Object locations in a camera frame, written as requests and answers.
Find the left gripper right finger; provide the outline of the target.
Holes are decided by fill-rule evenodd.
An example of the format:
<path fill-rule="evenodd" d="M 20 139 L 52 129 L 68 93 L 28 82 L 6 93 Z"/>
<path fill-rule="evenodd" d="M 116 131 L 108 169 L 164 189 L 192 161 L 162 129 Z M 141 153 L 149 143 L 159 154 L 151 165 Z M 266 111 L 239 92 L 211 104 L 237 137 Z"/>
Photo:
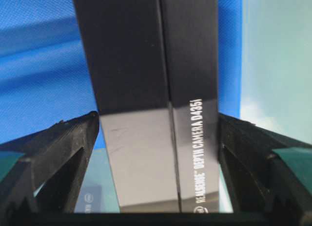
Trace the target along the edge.
<path fill-rule="evenodd" d="M 233 212 L 227 226 L 309 226 L 311 144 L 219 114 L 218 159 Z"/>

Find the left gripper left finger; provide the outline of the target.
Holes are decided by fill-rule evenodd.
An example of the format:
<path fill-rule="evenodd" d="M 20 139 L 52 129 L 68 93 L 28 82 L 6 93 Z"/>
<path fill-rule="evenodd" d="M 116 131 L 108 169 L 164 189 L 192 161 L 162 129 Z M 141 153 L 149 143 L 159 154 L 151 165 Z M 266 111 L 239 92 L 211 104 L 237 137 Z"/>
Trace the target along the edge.
<path fill-rule="evenodd" d="M 0 146 L 0 223 L 72 213 L 99 132 L 92 111 Z"/>

